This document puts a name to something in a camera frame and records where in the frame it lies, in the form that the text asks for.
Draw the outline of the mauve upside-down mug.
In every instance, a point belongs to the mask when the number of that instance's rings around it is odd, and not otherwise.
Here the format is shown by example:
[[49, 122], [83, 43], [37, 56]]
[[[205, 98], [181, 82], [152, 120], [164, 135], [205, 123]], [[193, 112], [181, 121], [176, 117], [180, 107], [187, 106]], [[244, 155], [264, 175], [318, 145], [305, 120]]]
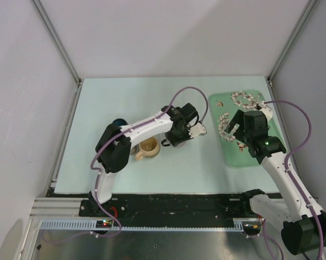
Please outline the mauve upside-down mug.
[[[181, 142], [178, 145], [176, 145], [175, 148], [181, 148], [181, 147], [185, 146], [186, 143], [187, 143], [186, 141]], [[161, 141], [161, 146], [163, 146], [163, 147], [174, 147], [167, 139], [163, 139]]]

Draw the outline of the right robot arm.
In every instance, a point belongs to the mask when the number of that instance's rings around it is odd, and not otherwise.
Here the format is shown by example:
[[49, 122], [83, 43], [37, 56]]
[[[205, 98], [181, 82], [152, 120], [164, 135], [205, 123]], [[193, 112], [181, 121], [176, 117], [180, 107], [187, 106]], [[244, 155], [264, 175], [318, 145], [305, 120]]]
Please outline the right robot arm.
[[315, 249], [322, 253], [326, 247], [326, 212], [292, 168], [281, 140], [269, 135], [271, 118], [270, 110], [237, 110], [225, 130], [235, 131], [235, 139], [245, 144], [250, 156], [267, 171], [285, 202], [284, 207], [279, 206], [265, 192], [251, 190], [246, 192], [249, 198], [240, 203], [241, 213], [264, 217], [281, 232], [285, 247], [293, 255]]

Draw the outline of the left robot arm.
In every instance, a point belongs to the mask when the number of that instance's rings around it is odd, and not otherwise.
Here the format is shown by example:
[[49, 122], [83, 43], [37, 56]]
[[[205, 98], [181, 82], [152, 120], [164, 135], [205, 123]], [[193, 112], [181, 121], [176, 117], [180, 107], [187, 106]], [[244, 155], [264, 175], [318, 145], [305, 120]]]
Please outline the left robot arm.
[[128, 164], [131, 149], [158, 134], [164, 134], [169, 145], [179, 147], [205, 135], [206, 128], [190, 103], [183, 107], [165, 106], [153, 116], [133, 124], [108, 125], [96, 145], [96, 156], [91, 162], [91, 169], [99, 172], [90, 207], [96, 215], [104, 216], [109, 212], [115, 175]]

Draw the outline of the blue mug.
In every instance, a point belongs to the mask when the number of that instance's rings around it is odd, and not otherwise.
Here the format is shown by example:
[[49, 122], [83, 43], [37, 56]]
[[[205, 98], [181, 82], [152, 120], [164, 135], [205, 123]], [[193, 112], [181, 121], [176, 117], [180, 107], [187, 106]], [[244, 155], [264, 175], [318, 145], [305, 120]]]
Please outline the blue mug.
[[123, 118], [117, 118], [112, 122], [112, 124], [114, 124], [117, 127], [121, 127], [121, 126], [128, 125], [128, 122]]

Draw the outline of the brown striped cup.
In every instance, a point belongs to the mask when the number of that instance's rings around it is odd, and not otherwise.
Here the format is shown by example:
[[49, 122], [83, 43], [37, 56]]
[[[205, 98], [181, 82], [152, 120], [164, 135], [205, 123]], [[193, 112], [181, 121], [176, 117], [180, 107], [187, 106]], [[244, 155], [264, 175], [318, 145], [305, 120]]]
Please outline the brown striped cup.
[[130, 150], [130, 155], [134, 155], [137, 151], [137, 147], [134, 146], [131, 150]]

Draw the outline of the tan ceramic teapot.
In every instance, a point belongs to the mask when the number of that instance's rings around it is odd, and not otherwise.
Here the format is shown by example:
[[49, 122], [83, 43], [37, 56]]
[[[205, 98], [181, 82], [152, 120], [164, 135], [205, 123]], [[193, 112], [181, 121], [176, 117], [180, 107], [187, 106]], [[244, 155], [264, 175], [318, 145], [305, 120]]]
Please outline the tan ceramic teapot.
[[139, 151], [135, 155], [135, 160], [154, 158], [159, 152], [160, 143], [155, 137], [151, 137], [139, 143]]

